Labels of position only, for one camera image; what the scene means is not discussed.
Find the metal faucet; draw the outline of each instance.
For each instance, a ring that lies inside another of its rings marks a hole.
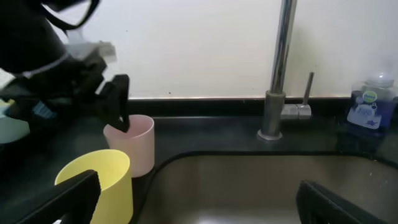
[[[265,140],[278,140],[281,119],[308,119],[311,117],[311,107],[307,105],[314,73],[310,73],[303,103],[300,105],[285,105],[283,92],[287,56],[289,54],[290,39],[297,0],[282,0],[280,7],[278,36],[275,47],[274,66],[272,69],[271,87],[266,92],[264,103],[264,118],[257,135]]]

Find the transparent plastic bottle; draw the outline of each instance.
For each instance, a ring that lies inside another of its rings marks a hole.
[[[357,134],[385,135],[396,107],[396,96],[394,79],[385,73],[355,83],[347,113],[350,129]]]

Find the black countertop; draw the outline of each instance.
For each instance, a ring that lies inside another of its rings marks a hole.
[[[156,170],[189,154],[347,154],[398,168],[396,124],[383,140],[376,141],[342,132],[334,118],[284,121],[283,139],[269,144],[256,137],[261,119],[259,116],[155,118],[155,168],[132,180],[133,221],[137,219]],[[3,148],[12,153],[0,153],[0,163],[7,164],[7,169],[2,166],[1,171],[0,211],[46,191],[70,161],[108,148],[103,136],[104,126],[97,118],[79,118],[63,130],[44,134],[17,147]]]

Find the white wall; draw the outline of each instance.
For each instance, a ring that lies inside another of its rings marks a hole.
[[[131,98],[263,97],[269,88],[281,0],[102,0],[86,25],[110,41]],[[77,21],[85,6],[61,15]],[[351,84],[398,59],[397,0],[298,0],[285,88],[348,96]]]

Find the pink cup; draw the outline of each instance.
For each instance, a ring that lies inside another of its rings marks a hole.
[[[126,153],[131,161],[131,177],[147,174],[155,165],[155,122],[146,115],[130,115],[127,133],[110,125],[104,128],[104,135],[110,149]]]

